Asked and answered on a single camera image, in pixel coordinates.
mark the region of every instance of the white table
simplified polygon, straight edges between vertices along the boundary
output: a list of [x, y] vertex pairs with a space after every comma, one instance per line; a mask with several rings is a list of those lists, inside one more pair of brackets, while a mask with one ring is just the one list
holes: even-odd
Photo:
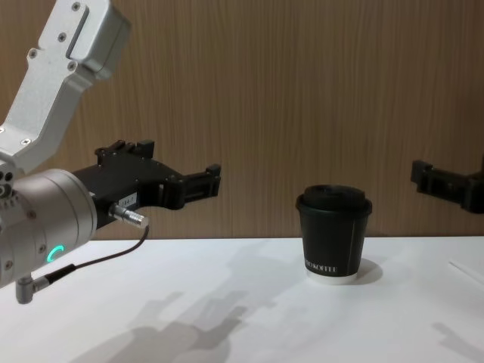
[[[91, 242], [39, 271], [130, 245]], [[484, 275], [484, 238], [368, 238], [363, 255], [355, 284], [324, 286], [298, 239], [148, 241], [28, 306], [0, 290], [0, 361], [484, 362], [484, 286], [448, 265]]]

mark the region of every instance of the wood panel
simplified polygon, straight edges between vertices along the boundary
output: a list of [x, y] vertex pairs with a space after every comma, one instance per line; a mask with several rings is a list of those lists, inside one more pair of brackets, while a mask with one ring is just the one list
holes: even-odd
[[[417, 195], [411, 161], [479, 168], [484, 145], [480, 0], [117, 0], [133, 22], [116, 75], [89, 90], [58, 155], [95, 161], [153, 138], [182, 172], [223, 165], [220, 196], [149, 210], [154, 237], [299, 234], [307, 185], [364, 189], [372, 235], [482, 234], [484, 220]], [[6, 115], [53, 0], [0, 0]], [[100, 238], [132, 238], [112, 225]]]

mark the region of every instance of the black lid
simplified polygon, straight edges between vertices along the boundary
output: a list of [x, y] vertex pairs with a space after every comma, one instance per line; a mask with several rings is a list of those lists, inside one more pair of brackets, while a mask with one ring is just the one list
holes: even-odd
[[305, 190], [301, 202], [314, 209], [344, 212], [365, 209], [364, 191], [343, 185], [315, 185]]

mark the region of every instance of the screw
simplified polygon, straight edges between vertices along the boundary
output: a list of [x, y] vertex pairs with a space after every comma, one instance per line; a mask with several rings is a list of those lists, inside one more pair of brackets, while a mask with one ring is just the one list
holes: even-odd
[[77, 67], [77, 63], [76, 62], [69, 62], [69, 64], [67, 65], [67, 69], [68, 70], [75, 70]]
[[35, 219], [37, 218], [37, 213], [34, 210], [30, 210], [27, 212], [27, 218], [28, 219]]

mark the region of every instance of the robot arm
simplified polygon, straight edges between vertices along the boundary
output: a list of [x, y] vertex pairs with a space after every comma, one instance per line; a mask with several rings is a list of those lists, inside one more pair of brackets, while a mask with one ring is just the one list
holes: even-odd
[[109, 0], [57, 0], [39, 49], [28, 52], [29, 68], [0, 127], [0, 288], [16, 281], [19, 303], [53, 281], [52, 274], [33, 280], [32, 271], [97, 229], [120, 220], [146, 234], [138, 208], [180, 209], [218, 194], [220, 166], [182, 175], [153, 160], [153, 141], [118, 141], [97, 149], [97, 163], [84, 170], [16, 180], [55, 154], [81, 94], [112, 74], [128, 34], [129, 22]]

